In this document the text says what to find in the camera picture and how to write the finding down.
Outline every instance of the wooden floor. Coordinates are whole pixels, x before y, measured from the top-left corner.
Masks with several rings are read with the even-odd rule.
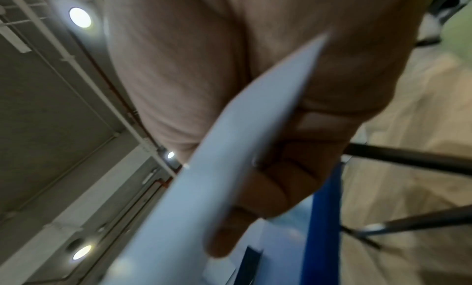
[[[441,47],[416,49],[392,104],[366,124],[370,144],[472,158],[472,68]],[[472,203],[472,179],[352,158],[343,224],[366,224]],[[472,284],[472,226],[375,236],[377,252],[343,236],[343,285]]]

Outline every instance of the ceiling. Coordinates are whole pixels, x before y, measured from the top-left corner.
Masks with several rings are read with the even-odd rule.
[[[110,62],[100,16],[92,0],[25,0],[75,57],[118,110],[126,109],[67,31],[84,44],[113,86],[131,106]],[[27,20],[11,0],[0,0],[4,23]],[[67,11],[93,15],[93,31],[75,27]],[[45,39],[32,22],[8,26],[32,49],[21,53],[0,36],[0,213],[15,211],[70,168],[122,132],[123,125]]]

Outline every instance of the round ceiling light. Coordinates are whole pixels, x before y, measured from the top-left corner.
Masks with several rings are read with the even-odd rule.
[[[85,255],[87,255],[90,250],[92,249],[92,246],[91,245],[88,245],[88,246],[85,246],[83,248],[81,248],[80,250],[78,250],[74,256],[72,257],[72,260],[78,260],[82,257],[84,257]]]
[[[69,10],[69,17],[80,28],[89,28],[92,26],[90,15],[79,7],[73,7]]]

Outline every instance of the blue edge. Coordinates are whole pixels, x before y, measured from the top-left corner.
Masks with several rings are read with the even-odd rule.
[[[342,163],[313,195],[301,285],[339,285]]]

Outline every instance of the hand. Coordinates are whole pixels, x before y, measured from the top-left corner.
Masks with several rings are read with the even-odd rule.
[[[390,101],[426,0],[106,0],[116,71],[149,132],[185,163],[225,105],[316,35],[331,38],[299,108],[208,247],[315,192]]]

